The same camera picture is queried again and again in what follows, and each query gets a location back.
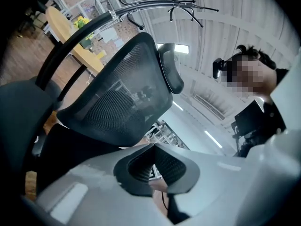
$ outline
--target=yellow flowers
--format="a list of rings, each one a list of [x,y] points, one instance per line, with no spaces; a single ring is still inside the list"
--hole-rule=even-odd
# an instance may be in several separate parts
[[[74,21],[74,27],[78,28],[78,29],[81,29],[83,26],[85,26],[87,23],[89,23],[91,20],[89,18],[86,18],[86,17],[82,17],[82,16],[79,16],[77,18],[76,21]],[[86,37],[86,40],[88,39],[91,39],[93,37],[93,33],[89,34],[87,37]]]

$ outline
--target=chair headrest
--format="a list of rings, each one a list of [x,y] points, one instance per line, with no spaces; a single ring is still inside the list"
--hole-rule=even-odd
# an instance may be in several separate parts
[[[173,94],[180,94],[184,88],[184,81],[175,67],[174,48],[174,43],[165,43],[158,49],[158,52],[166,83]]]

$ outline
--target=black camera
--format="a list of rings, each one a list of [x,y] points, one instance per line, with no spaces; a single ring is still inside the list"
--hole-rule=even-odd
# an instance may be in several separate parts
[[[217,79],[220,74],[221,74],[221,71],[224,70],[224,64],[225,64],[225,61],[223,61],[221,58],[217,58],[213,64],[212,64],[212,74],[213,74],[213,78]]]

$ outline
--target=round wooden table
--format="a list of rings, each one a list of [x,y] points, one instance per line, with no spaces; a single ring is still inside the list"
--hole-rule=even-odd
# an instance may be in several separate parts
[[[61,43],[65,43],[71,37],[72,23],[63,14],[61,14],[59,10],[54,7],[49,7],[46,11],[46,19],[50,28],[59,38]],[[74,47],[72,54],[84,66],[96,74],[103,69],[103,64],[97,56],[89,50],[84,49],[80,44]]]

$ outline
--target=ceiling light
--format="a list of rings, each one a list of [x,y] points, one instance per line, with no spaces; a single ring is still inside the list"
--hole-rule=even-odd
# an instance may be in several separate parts
[[[163,43],[158,43],[157,46],[160,48],[163,45]],[[189,46],[182,45],[182,44],[176,44],[174,48],[175,52],[180,52],[184,54],[189,54]]]
[[[178,107],[181,111],[183,111],[183,109],[182,109],[175,101],[173,101],[173,104],[174,104],[176,107]]]
[[[208,131],[205,130],[205,133],[218,145],[219,148],[222,148],[221,144],[219,144]]]

